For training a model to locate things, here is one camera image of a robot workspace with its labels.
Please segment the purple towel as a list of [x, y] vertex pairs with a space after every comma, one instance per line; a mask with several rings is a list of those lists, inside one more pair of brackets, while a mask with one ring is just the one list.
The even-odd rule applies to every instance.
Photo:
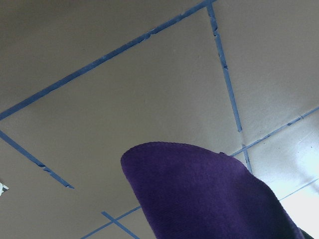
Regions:
[[158, 239], [302, 239], [273, 191], [234, 157], [149, 142], [121, 158]]

